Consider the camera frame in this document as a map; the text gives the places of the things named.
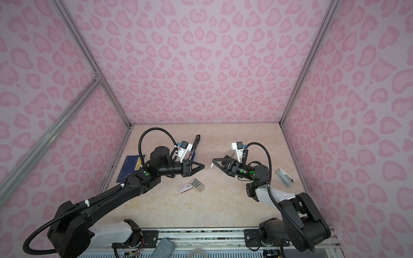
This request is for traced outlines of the blue black stapler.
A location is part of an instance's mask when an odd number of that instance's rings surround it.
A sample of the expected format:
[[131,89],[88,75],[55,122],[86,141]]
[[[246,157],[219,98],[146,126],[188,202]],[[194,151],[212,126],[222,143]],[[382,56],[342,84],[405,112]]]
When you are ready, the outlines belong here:
[[191,160],[191,161],[194,161],[194,159],[195,159],[196,149],[197,149],[197,147],[198,147],[198,145],[199,145],[199,143],[200,143],[200,140],[201,140],[201,135],[200,135],[200,134],[197,134],[196,137],[195,137],[195,141],[194,141],[193,147],[192,147],[192,149],[191,149],[191,153],[190,153],[190,155],[189,155],[189,160]]

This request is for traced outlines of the silver staple tray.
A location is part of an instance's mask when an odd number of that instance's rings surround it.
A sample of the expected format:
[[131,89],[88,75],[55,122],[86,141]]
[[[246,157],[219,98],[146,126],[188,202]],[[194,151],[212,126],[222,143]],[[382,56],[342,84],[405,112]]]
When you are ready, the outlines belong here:
[[196,178],[194,178],[190,183],[192,187],[197,189],[199,192],[201,192],[205,188],[205,185]]

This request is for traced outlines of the red white staple box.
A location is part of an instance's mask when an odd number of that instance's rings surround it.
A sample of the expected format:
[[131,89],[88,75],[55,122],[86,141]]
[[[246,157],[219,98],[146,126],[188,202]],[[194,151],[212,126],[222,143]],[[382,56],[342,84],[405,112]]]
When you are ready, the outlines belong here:
[[179,192],[182,194],[190,189],[192,189],[192,185],[190,182],[184,183],[182,185],[179,186]]

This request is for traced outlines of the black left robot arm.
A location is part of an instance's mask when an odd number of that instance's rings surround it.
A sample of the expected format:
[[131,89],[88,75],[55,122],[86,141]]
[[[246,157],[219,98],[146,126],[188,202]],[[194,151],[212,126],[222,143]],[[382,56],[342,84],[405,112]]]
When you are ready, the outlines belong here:
[[141,247],[142,230],[132,219],[125,219],[103,231],[93,225],[123,203],[143,195],[161,182],[162,176],[190,177],[203,170],[201,163],[183,159],[173,161],[169,148],[159,146],[142,168],[127,176],[121,184],[86,201],[60,205],[57,219],[47,237],[62,258],[77,258],[92,246],[114,244],[120,247]]

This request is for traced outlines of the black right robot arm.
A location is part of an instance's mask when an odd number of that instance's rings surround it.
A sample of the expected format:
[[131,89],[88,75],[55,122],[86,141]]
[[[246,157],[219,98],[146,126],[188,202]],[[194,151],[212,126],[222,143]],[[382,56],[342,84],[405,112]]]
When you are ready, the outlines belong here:
[[231,177],[247,179],[246,193],[256,202],[268,204],[280,212],[259,224],[248,247],[279,246],[291,243],[297,250],[315,251],[315,246],[331,237],[331,230],[313,199],[305,192],[287,193],[270,186],[270,169],[258,163],[242,164],[225,157],[213,159],[213,165]]

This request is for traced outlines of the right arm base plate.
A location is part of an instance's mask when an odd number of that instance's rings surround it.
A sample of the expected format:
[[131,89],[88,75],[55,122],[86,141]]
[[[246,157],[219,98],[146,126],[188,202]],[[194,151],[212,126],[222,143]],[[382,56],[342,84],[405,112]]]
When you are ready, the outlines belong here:
[[264,234],[261,229],[245,229],[243,232],[247,248],[254,249],[264,246]]

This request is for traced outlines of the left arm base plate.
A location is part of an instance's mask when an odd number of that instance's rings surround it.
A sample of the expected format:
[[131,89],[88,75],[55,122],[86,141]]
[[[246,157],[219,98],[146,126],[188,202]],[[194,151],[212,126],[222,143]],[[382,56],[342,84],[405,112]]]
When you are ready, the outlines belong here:
[[159,231],[155,230],[137,230],[133,231],[130,237],[124,243],[113,243],[112,247],[117,249],[126,248],[155,248],[159,236]]

